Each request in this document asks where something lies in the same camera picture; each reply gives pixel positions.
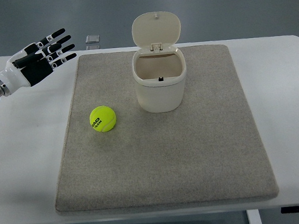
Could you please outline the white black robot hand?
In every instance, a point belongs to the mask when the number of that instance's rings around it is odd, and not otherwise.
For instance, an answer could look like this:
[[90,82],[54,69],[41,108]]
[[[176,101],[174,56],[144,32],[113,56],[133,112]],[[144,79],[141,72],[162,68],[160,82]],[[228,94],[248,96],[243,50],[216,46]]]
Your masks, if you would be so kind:
[[59,29],[36,43],[31,43],[15,53],[0,71],[0,97],[9,96],[21,87],[32,87],[66,62],[74,59],[72,53],[75,45],[64,46],[71,35],[64,34],[65,29]]

